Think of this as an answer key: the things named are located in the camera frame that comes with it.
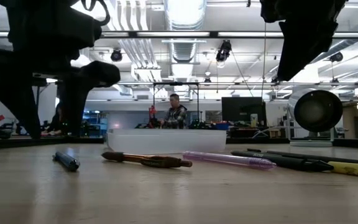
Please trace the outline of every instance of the yellow pen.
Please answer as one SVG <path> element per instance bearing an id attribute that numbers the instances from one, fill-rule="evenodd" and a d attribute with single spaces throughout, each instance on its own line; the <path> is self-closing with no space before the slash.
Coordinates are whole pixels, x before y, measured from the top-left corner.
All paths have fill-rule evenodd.
<path id="1" fill-rule="evenodd" d="M 347 162 L 328 162 L 328 164 L 334 167 L 331 172 L 358 176 L 358 164 Z"/>

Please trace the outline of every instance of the white tray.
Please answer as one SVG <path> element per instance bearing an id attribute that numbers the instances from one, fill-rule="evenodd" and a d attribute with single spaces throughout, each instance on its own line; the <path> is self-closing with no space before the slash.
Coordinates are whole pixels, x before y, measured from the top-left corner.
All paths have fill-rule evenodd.
<path id="1" fill-rule="evenodd" d="M 129 154 L 168 154 L 185 151 L 221 152 L 226 131 L 194 129 L 110 129 L 108 146 Z"/>

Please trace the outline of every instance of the translucent purple pen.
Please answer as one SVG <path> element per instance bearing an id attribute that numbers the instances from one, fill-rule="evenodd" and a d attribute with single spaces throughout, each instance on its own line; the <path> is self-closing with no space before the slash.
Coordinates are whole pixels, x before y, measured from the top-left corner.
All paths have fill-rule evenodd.
<path id="1" fill-rule="evenodd" d="M 202 160 L 202 161 L 220 162 L 225 164 L 249 166 L 252 168 L 263 169 L 263 170 L 269 170 L 276 167 L 276 164 L 274 162 L 267 159 L 229 156 L 229 155 L 213 154 L 213 153 L 206 153 L 206 152 L 186 151 L 183 153 L 183 158 L 188 160 Z"/>

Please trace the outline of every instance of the table surface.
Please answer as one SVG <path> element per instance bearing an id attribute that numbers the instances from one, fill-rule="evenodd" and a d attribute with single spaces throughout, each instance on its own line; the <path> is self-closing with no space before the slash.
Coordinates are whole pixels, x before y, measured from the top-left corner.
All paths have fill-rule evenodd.
<path id="1" fill-rule="evenodd" d="M 358 177 L 207 162 L 154 169 L 104 161 L 104 145 L 0 149 L 0 223 L 358 223 Z M 358 159 L 358 149 L 227 145 Z M 78 172 L 52 162 L 74 154 Z"/>

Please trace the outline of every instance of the computer monitor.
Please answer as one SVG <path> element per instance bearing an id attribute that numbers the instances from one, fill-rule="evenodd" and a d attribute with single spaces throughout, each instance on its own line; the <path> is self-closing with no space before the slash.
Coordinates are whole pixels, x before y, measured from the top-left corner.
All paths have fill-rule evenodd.
<path id="1" fill-rule="evenodd" d="M 266 104 L 261 97 L 222 97 L 223 121 L 250 122 L 251 114 L 257 114 L 259 125 L 266 126 Z"/>

